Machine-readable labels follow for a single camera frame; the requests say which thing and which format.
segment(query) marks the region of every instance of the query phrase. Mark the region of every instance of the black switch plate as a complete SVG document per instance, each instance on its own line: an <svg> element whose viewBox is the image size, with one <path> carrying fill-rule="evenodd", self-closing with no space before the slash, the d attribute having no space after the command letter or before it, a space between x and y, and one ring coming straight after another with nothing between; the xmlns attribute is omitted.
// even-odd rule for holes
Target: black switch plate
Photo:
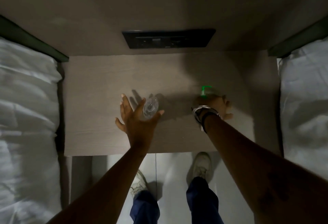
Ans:
<svg viewBox="0 0 328 224"><path fill-rule="evenodd" d="M215 29L122 31L130 49L206 47Z"/></svg>

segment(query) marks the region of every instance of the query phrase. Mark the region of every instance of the white floor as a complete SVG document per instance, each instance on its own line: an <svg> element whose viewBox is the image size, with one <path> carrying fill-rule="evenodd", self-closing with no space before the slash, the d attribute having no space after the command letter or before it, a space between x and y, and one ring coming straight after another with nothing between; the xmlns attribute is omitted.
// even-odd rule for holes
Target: white floor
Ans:
<svg viewBox="0 0 328 224"><path fill-rule="evenodd" d="M196 153L147 154L140 166L149 190L158 200L159 224L191 224L191 214L186 200L187 174ZM253 224L254 215L217 152L210 153L214 177L209 184L219 198L219 214L225 224ZM113 166L122 155L94 156L92 173L97 180ZM133 223L129 216L132 197L127 195L118 224Z"/></svg>

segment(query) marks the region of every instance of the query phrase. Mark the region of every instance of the white sneaker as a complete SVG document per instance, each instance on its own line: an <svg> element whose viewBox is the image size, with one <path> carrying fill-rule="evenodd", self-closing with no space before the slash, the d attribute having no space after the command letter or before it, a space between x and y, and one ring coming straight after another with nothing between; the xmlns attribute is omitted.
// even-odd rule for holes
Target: white sneaker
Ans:
<svg viewBox="0 0 328 224"><path fill-rule="evenodd" d="M198 153L194 160L193 178L200 176L209 183L212 179L212 175L212 162L210 156L206 152Z"/></svg>
<svg viewBox="0 0 328 224"><path fill-rule="evenodd" d="M134 177L132 185L130 187L130 194L132 198L135 197L142 190L148 190L147 182L140 170L138 170L137 175Z"/></svg>

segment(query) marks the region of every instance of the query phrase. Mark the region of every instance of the water bottle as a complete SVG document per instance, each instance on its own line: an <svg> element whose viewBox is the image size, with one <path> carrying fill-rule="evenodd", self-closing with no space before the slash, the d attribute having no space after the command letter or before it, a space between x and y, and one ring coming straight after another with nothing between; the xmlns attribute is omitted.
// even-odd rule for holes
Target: water bottle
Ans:
<svg viewBox="0 0 328 224"><path fill-rule="evenodd" d="M159 106L159 102L155 96L147 99L143 109L143 114L145 118L151 119L157 112L158 106Z"/></svg>

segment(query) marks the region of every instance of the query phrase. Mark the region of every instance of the hand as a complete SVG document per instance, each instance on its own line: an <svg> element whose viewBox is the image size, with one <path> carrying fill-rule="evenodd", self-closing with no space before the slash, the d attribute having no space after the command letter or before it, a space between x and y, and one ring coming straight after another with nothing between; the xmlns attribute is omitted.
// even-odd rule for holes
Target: hand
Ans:
<svg viewBox="0 0 328 224"><path fill-rule="evenodd" d="M215 109L223 120L229 120L234 117L232 113L227 113L227 110L231 109L231 102L227 100L226 95L221 97L211 94L207 95L206 98L199 96L196 101L199 105L205 105Z"/></svg>
<svg viewBox="0 0 328 224"><path fill-rule="evenodd" d="M142 121L140 120L140 116L146 99L143 98L135 111L133 111L125 94L121 96L123 100L120 105L121 118L124 124L122 124L118 118L115 118L115 124L121 131L128 135L131 147L140 147L148 151L153 139L155 127L159 118L163 115L164 110L158 111L150 120Z"/></svg>

